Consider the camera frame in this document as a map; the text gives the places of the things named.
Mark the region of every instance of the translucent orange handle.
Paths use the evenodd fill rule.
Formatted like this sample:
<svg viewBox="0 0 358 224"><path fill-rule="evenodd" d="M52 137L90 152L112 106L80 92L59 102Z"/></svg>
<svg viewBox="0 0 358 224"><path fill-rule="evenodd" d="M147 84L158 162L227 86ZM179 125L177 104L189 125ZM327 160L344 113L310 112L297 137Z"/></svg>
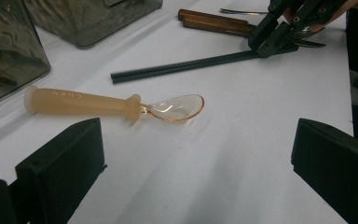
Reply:
<svg viewBox="0 0 358 224"><path fill-rule="evenodd" d="M30 86L24 97L25 108L30 113L122 114L132 122L139 118L140 103L138 94L121 100L77 91L38 89L36 86Z"/></svg>

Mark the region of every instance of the table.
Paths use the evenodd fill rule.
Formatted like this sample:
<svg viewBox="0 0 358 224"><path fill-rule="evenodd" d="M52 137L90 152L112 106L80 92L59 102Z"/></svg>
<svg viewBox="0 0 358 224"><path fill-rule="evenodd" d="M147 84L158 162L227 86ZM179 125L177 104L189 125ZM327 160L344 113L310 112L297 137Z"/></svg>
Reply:
<svg viewBox="0 0 358 224"><path fill-rule="evenodd" d="M290 163L299 118L352 134L345 19L297 52L112 84L111 72L248 50L247 40L183 28L187 8L265 10L269 1L165 0L92 49L37 29L52 66L34 84L155 103L190 93L204 111L183 124L101 116L108 167L70 223L345 223ZM252 24L259 16L231 15ZM30 115L25 90L0 103L0 178L70 125L95 116Z"/></svg>

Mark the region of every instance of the spoon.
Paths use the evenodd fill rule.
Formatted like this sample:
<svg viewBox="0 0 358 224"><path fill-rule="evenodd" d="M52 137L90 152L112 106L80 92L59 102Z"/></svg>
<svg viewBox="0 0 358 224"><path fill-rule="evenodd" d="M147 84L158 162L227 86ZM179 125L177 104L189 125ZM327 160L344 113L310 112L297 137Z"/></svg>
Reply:
<svg viewBox="0 0 358 224"><path fill-rule="evenodd" d="M122 100L77 91L38 89L32 85L25 93L24 105L32 114L121 114L135 122L144 113L168 122L181 122L196 117L204 107L204 99L193 94L144 105L138 94Z"/></svg>

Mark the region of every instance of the wooden handle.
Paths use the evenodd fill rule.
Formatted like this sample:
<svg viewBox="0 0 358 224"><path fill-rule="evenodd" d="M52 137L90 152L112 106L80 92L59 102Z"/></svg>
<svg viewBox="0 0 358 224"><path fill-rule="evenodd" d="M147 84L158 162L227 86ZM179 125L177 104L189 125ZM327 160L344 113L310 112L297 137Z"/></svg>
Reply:
<svg viewBox="0 0 358 224"><path fill-rule="evenodd" d="M216 16L202 12L180 9L178 18L187 28L205 30L226 35L248 37L252 26L248 21Z"/></svg>
<svg viewBox="0 0 358 224"><path fill-rule="evenodd" d="M217 15L213 15L213 14L192 11L192 10L187 10L187 9L179 10L179 12L178 12L179 21L181 21L184 17L187 17L187 16L200 17L200 18L205 18L205 19L214 19L217 21L227 21L227 22L231 22L231 23L236 23L238 25L245 25L245 26L249 25L248 21L233 19L230 17L217 16Z"/></svg>

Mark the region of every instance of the utensil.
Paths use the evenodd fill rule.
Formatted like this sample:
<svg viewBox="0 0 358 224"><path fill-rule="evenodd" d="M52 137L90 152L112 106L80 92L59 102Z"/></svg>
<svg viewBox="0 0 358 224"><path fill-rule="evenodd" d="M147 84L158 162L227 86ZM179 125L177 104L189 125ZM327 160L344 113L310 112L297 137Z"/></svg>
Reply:
<svg viewBox="0 0 358 224"><path fill-rule="evenodd" d="M288 53L298 50L297 45L284 47L276 52L276 54ZM112 73L110 77L114 84L121 82L128 82L147 77L157 77L168 75L177 72L184 72L192 69L199 69L204 67L216 66L225 63L235 63L246 60L261 58L255 51L247 50L238 53L225 54L221 56L198 59L195 61L188 61L184 63L172 63L162 66L149 67L131 71L124 71L119 73Z"/></svg>
<svg viewBox="0 0 358 224"><path fill-rule="evenodd" d="M238 11L238 10L231 10L226 8L220 8L221 13L226 14L245 14L245 15L267 15L268 12L259 12L259 11Z"/></svg>
<svg viewBox="0 0 358 224"><path fill-rule="evenodd" d="M38 89L30 86L24 96L29 113L46 114L104 114L124 115L135 122L140 113L168 122L181 122L196 117L204 107L204 99L197 94L185 95L152 105L141 104L141 96L134 94L122 100L77 91Z"/></svg>
<svg viewBox="0 0 358 224"><path fill-rule="evenodd" d="M226 35L237 35L248 38L250 34L254 31L255 25L249 24L248 21L217 16L214 14L208 14L198 11L192 11L187 9L180 9L178 12L178 20L182 21L183 26L187 28L212 31L220 34ZM290 42L295 44L298 43L300 47L306 48L321 48L325 44L319 44L309 41L302 41L305 38L308 38L312 35L315 35L318 32L313 32L309 26L302 28L298 31L293 31L289 36Z"/></svg>

